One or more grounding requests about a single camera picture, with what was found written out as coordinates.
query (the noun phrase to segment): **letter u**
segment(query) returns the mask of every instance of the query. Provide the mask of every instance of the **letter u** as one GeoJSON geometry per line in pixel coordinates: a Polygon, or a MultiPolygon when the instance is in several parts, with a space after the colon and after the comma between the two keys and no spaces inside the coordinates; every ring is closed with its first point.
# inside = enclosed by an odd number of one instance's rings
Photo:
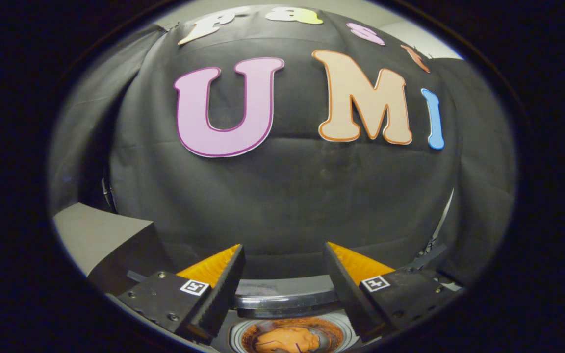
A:
{"type": "Polygon", "coordinates": [[[235,65],[245,76],[244,118],[231,129],[216,129],[208,120],[210,83],[221,69],[207,67],[180,76],[174,83],[179,92],[176,124],[187,150],[204,157],[232,157],[258,147],[272,128],[274,118],[274,73],[284,67],[280,58],[254,58],[235,65]]]}

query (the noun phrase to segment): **black cloth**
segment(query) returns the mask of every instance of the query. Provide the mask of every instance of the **black cloth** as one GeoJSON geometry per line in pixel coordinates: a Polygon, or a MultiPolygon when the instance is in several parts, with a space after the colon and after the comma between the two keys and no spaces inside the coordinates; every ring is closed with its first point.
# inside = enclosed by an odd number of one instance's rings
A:
{"type": "MultiPolygon", "coordinates": [[[[80,200],[82,190],[67,187],[76,167],[83,170],[80,179],[98,177],[99,168],[82,161],[103,160],[88,146],[94,132],[108,130],[110,138],[101,141],[109,144],[102,146],[117,211],[154,221],[177,268],[241,243],[244,278],[322,275],[325,241],[397,268],[426,247],[454,189],[438,241],[451,244],[446,266],[467,282],[491,256],[511,215],[516,167],[507,112],[462,60],[419,53],[427,74],[401,48],[406,43],[378,29],[372,28],[384,46],[351,33],[346,24],[359,22],[343,16],[315,10],[322,25],[275,22],[265,18],[272,7],[251,6],[247,15],[181,47],[177,42],[193,22],[167,32],[142,30],[105,54],[61,114],[61,129],[72,140],[54,143],[51,191],[59,196],[53,212],[80,200]],[[365,131],[350,143],[321,139],[328,83],[323,64],[311,57],[318,49],[351,56],[372,83],[383,68],[405,79],[410,145],[372,140],[365,131]],[[244,77],[233,67],[261,56],[285,61],[274,76],[269,137],[231,158],[189,152],[176,132],[175,80],[219,67],[209,117],[226,129],[244,112],[244,77]],[[423,88],[439,99],[445,141],[439,151],[428,145],[423,88]]],[[[362,126],[356,110],[354,121],[362,126]]]]}

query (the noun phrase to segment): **orange object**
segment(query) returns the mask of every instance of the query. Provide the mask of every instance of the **orange object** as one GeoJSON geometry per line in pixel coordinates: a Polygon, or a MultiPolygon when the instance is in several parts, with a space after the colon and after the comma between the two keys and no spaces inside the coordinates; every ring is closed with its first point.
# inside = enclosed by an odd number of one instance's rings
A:
{"type": "Polygon", "coordinates": [[[238,247],[239,244],[222,252],[218,252],[217,254],[207,257],[199,263],[178,272],[176,275],[193,279],[194,281],[208,283],[212,288],[215,288],[219,277],[221,277],[224,269],[232,259],[232,256],[235,254],[238,247]]]}
{"type": "Polygon", "coordinates": [[[343,246],[328,242],[328,245],[333,249],[337,258],[343,264],[346,271],[355,284],[358,286],[362,280],[380,275],[385,275],[395,270],[386,266],[378,261],[370,259],[367,256],[361,255],[358,252],[352,251],[343,246]]]}

